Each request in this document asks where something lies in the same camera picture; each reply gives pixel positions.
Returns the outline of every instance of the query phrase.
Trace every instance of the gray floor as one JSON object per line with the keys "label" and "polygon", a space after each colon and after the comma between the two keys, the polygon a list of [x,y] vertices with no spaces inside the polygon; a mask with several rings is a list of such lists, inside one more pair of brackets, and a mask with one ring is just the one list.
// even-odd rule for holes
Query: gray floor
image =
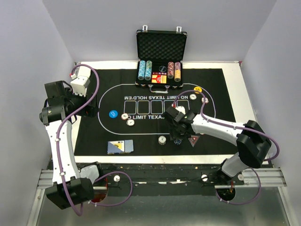
{"label": "gray floor", "polygon": [[[240,188],[234,201],[251,199],[256,188]],[[156,196],[131,197],[117,207],[94,207],[85,204],[78,217],[71,208],[60,210],[44,198],[39,226],[288,226],[277,188],[264,188],[261,197],[244,206],[219,202],[216,197]],[[108,197],[107,203],[120,201]]]}

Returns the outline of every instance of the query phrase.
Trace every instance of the white knob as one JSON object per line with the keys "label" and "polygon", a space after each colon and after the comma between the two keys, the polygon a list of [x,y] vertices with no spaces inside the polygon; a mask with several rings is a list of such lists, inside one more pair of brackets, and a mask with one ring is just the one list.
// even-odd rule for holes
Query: white knob
{"label": "white knob", "polygon": [[116,175],[116,176],[114,177],[114,181],[115,181],[115,182],[119,182],[119,181],[120,181],[120,176]]}

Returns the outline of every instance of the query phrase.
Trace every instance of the black case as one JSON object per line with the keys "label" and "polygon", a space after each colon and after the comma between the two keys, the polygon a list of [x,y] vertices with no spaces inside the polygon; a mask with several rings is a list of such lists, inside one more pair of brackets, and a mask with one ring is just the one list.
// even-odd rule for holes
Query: black case
{"label": "black case", "polygon": [[[138,67],[136,86],[151,88],[164,88],[165,92],[169,88],[181,89],[183,87],[182,60],[186,45],[187,33],[181,31],[181,27],[177,27],[176,32],[171,31],[148,31],[147,26],[143,26],[143,30],[137,30],[137,50],[138,50]],[[176,82],[173,79],[166,78],[166,84],[152,83],[151,80],[139,80],[138,71],[140,60],[152,61],[152,73],[160,72],[159,67],[165,66],[167,72],[168,62],[181,63],[181,81]]]}

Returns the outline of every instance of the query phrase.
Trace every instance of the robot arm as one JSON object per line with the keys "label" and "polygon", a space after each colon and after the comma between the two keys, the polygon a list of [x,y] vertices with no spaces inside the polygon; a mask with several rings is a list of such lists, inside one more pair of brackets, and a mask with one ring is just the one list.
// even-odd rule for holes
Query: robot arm
{"label": "robot arm", "polygon": [[[84,76],[77,77],[72,75],[71,88],[63,86],[64,81],[56,81],[45,84],[47,100],[45,101],[40,120],[46,127],[48,133],[52,159],[53,159],[53,186],[45,190],[46,196],[55,205],[61,209],[70,207],[66,198],[62,177],[58,164],[58,156],[56,152],[56,132],[62,121],[76,109],[81,107],[91,97],[86,94],[89,79]],[[98,111],[96,100],[94,99],[82,111],[78,112],[79,116],[95,117]],[[66,121],[60,132],[60,156],[63,166],[63,174],[69,194],[74,204],[89,201],[94,198],[94,190],[92,184],[102,175],[100,165],[95,162],[81,169],[78,169],[73,153],[71,141],[72,122]]]}
{"label": "robot arm", "polygon": [[214,121],[234,126],[234,128],[228,128],[209,122],[200,114],[192,111],[185,113],[185,110],[181,107],[169,107],[165,111],[164,117],[169,123],[172,140],[204,133],[237,146],[238,152],[231,158],[226,159],[217,172],[216,176],[220,182],[231,180],[239,172],[249,167],[260,168],[271,147],[271,142],[266,137],[250,131],[235,129],[235,127],[246,127],[263,133],[263,130],[255,121],[249,120],[244,124],[214,119]]}

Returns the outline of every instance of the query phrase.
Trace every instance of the case latch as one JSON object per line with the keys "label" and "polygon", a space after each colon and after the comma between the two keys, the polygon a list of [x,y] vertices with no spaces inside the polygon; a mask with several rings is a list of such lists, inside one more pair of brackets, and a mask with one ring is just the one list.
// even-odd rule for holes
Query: case latch
{"label": "case latch", "polygon": [[170,86],[165,86],[165,91],[153,91],[151,88],[153,87],[153,85],[149,85],[150,87],[150,92],[151,93],[163,93],[163,94],[167,94],[168,93],[168,89],[170,88]]}
{"label": "case latch", "polygon": [[142,26],[142,31],[143,31],[143,32],[147,32],[147,25],[143,25],[143,26]]}
{"label": "case latch", "polygon": [[179,27],[179,26],[178,26],[177,29],[176,29],[176,32],[177,32],[177,33],[181,33],[181,32],[182,32],[182,27]]}

